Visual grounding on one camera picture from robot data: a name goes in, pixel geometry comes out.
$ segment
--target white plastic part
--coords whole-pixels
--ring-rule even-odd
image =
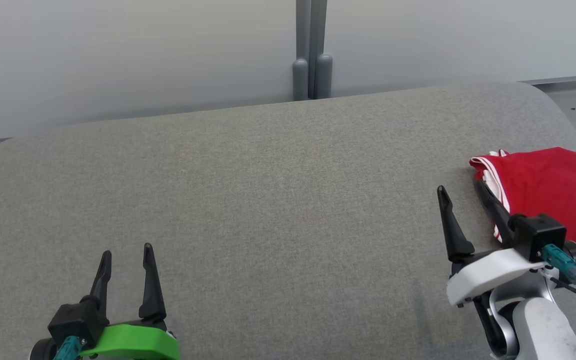
[[[540,297],[521,301],[512,320],[519,339],[516,360],[576,360],[576,335],[552,301]]]
[[[448,280],[448,301],[453,306],[462,304],[466,299],[480,296],[530,269],[546,265],[546,262],[529,262],[512,248],[494,251],[464,267]]]

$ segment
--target gray fabric surface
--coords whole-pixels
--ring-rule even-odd
[[[144,242],[186,359],[486,359],[448,305],[435,190],[496,246],[468,159],[576,150],[541,91],[469,84],[101,121],[0,144],[0,359],[22,359],[113,254],[135,319]],[[555,296],[576,331],[576,295]]]

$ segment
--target folded red cloth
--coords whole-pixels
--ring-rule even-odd
[[[576,152],[560,147],[500,150],[473,157],[470,165],[511,215],[548,214],[566,226],[566,239],[576,242]]]

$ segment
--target folded garment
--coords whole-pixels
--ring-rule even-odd
[[[576,152],[554,147],[532,152],[490,152],[470,159],[511,215],[548,214],[567,228],[576,242]],[[495,226],[494,236],[501,240]]]

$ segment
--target red fabric with white trim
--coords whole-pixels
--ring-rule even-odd
[[[566,226],[567,240],[576,242],[576,152],[499,150],[471,158],[470,165],[510,214],[548,214]],[[499,238],[496,228],[494,235]]]

